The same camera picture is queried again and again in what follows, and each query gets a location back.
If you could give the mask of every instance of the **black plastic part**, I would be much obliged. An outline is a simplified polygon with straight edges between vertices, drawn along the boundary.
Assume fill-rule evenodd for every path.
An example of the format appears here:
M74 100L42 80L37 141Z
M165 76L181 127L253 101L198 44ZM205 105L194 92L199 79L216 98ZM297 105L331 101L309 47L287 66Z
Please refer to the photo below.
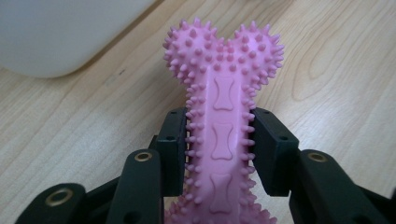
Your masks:
M391 203L393 206L396 206L396 189L393 191L392 197L390 198Z
M148 148L155 149L155 147L157 146L157 137L158 137L158 135L152 136L151 142L149 142Z
M296 178L290 211L297 224L389 223L339 164L323 152L302 151Z
M161 162L156 150L137 150L128 156L106 223L163 223Z
M171 110L163 122L156 139L155 149L161 155L163 166L163 196L181 195L186 162L186 111L187 108Z
M368 189L361 187L361 191L375 206L376 209L390 222L396 223L396 200L388 199Z
M120 178L117 177L87 193L84 201L84 209L86 211L84 223L105 223L119 180Z
M80 223L76 217L84 197L85 189L79 184L56 185L35 197L16 223Z
M255 154L253 164L265 192L271 196L288 196L300 150L298 139L270 111L256 108L252 111L255 141L250 152Z

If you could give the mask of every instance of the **pink rubber bone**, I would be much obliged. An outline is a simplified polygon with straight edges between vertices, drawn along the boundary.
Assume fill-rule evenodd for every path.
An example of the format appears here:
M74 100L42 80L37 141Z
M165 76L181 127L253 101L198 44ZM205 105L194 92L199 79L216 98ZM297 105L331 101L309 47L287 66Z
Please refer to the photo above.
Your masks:
M283 46L278 35L268 34L269 25L241 25L226 43L216 31L210 21L182 21L163 44L167 66L187 87L190 119L186 188L165 212L165 223L274 224L250 191L256 183L248 177L255 171L248 165L254 159L248 123L254 119L252 97L275 77Z

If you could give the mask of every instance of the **wooden table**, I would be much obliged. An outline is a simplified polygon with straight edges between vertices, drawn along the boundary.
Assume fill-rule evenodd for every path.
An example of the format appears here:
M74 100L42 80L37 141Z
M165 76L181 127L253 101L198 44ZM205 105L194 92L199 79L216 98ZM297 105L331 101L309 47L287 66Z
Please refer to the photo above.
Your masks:
M186 100L165 67L163 39L171 25L195 16L225 37L241 23L272 24L286 46L284 67L259 92L258 106L273 111L301 149L333 155L357 184L389 197L396 187L395 12L390 0L169 0L69 76L0 68L0 223L13 223L50 186L104 184L120 175L127 155L148 146L166 112ZM254 190L278 223L292 223L287 198Z

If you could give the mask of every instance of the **pink dog toy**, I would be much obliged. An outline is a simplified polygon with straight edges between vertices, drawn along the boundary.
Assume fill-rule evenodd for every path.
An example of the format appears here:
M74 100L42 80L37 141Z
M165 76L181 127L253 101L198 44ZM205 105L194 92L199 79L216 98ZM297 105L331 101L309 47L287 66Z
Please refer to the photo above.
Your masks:
M241 25L225 44L216 31L210 21L182 21L163 44L169 69L190 98L187 187L165 212L165 223L274 224L276 218L254 203L257 197L249 190L256 183L248 177L255 171L248 166L254 158L248 153L254 145L248 123L254 119L252 97L282 66L284 47L277 45L279 35L269 36L269 25Z

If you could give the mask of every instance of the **white container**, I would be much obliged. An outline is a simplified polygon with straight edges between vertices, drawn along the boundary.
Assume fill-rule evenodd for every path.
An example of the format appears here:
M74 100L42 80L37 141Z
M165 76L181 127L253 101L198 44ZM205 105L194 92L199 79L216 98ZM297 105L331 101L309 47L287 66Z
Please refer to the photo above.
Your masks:
M67 75L154 0L0 0L0 65L32 77Z

